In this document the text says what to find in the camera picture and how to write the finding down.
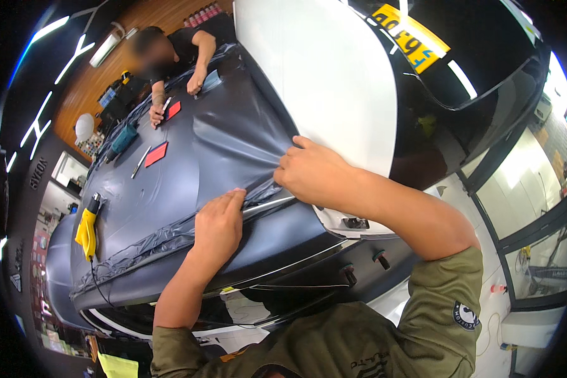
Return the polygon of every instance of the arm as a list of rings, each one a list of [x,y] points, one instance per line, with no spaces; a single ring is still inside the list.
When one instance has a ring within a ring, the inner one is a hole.
[[[208,74],[208,63],[216,51],[216,38],[212,34],[199,30],[193,35],[191,43],[198,47],[198,61],[195,64],[195,72],[187,83],[189,95],[196,95],[204,84]]]
[[[331,149],[297,136],[274,179],[299,200],[384,224],[425,260],[479,242],[470,222],[447,203],[386,177],[354,168]]]
[[[164,111],[162,110],[166,102],[164,80],[158,81],[151,86],[151,101],[153,105],[149,109],[149,119],[151,119],[151,126],[155,129],[161,120],[164,119]]]
[[[153,329],[191,329],[198,320],[202,294],[231,258],[242,236],[245,191],[235,189],[207,203],[195,217],[195,245],[155,305]]]

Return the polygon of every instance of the black t-shirt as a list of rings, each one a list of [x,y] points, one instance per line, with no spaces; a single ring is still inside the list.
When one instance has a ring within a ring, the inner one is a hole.
[[[192,43],[192,39],[197,32],[194,28],[180,28],[168,35],[168,39],[180,59],[178,62],[171,61],[150,67],[148,73],[151,85],[180,75],[196,63],[199,49]]]

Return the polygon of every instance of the yellow license plate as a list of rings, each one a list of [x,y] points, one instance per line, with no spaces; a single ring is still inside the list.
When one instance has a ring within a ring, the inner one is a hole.
[[[401,12],[389,4],[384,4],[372,17],[387,31],[401,22]],[[411,17],[407,17],[400,28],[401,30],[395,30],[393,38],[418,74],[444,57],[450,49],[439,37]]]

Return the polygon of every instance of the wooden wall panel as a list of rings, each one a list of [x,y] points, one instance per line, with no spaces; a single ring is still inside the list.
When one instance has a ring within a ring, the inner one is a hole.
[[[127,31],[133,27],[142,30],[147,26],[159,26],[166,34],[170,34],[184,26],[183,22],[189,14],[211,2],[212,0],[139,0],[125,11],[117,22]],[[233,12],[232,0],[220,0],[218,4],[223,11],[229,14]],[[134,68],[134,59],[130,56],[127,40],[120,42],[98,68],[93,68],[88,63],[106,38],[107,35],[97,41],[93,49],[84,53],[82,63],[69,80],[53,117],[53,132],[88,160],[90,157],[83,154],[74,144],[76,132],[73,126],[82,114],[90,113],[94,117],[96,113],[101,112],[103,108],[97,102],[98,97],[123,71],[133,72],[131,68]],[[95,118],[95,127],[99,122],[100,119]]]

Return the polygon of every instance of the man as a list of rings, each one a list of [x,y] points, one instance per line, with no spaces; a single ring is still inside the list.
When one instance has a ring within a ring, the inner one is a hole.
[[[469,377],[475,371],[476,314],[483,257],[471,224],[447,203],[348,165],[304,137],[274,179],[299,200],[390,227],[424,261],[409,281],[398,327],[363,303],[338,304],[295,320],[234,355],[206,360],[190,329],[202,292],[238,247],[245,191],[206,204],[195,245],[155,307],[154,377]]]
[[[187,83],[187,93],[196,95],[208,74],[208,63],[216,50],[216,39],[194,28],[181,28],[165,36],[159,27],[149,26],[135,35],[132,48],[151,80],[153,104],[149,109],[149,118],[155,129],[164,119],[164,81],[182,74],[195,63],[195,72]]]

